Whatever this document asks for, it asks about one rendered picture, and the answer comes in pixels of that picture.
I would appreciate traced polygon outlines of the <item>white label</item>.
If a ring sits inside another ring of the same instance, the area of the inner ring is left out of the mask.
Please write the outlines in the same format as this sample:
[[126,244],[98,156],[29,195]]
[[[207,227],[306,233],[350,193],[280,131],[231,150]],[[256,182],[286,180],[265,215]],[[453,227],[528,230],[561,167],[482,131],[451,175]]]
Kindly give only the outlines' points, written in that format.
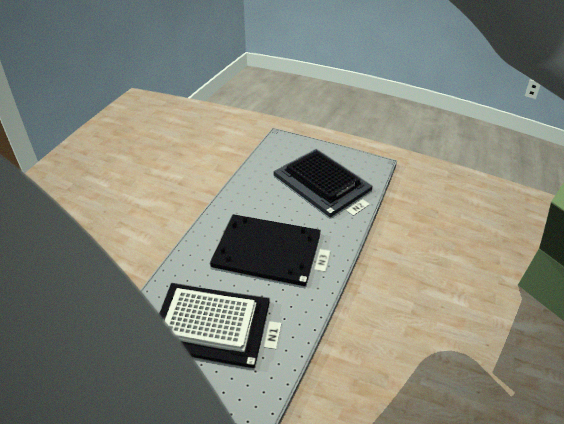
[[264,348],[271,348],[271,349],[277,348],[280,328],[281,328],[281,323],[271,322],[271,321],[269,322]]
[[357,214],[358,212],[360,212],[362,209],[364,209],[365,207],[367,207],[369,205],[369,203],[367,203],[366,201],[364,201],[363,199],[361,201],[359,201],[358,203],[356,203],[355,205],[353,205],[352,207],[350,207],[349,209],[347,209],[346,211],[349,212],[350,214],[352,214],[353,216],[355,214]]
[[329,254],[330,251],[328,250],[322,250],[322,249],[319,250],[319,254],[314,270],[325,272]]

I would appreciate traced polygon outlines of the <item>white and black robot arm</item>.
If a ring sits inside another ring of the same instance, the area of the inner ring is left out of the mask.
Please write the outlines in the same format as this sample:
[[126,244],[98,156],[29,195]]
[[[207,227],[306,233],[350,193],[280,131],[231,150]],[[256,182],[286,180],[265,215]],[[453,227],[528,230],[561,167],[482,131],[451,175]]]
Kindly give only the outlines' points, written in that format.
[[[564,100],[564,0],[449,0]],[[0,424],[235,424],[97,241],[0,154]]]

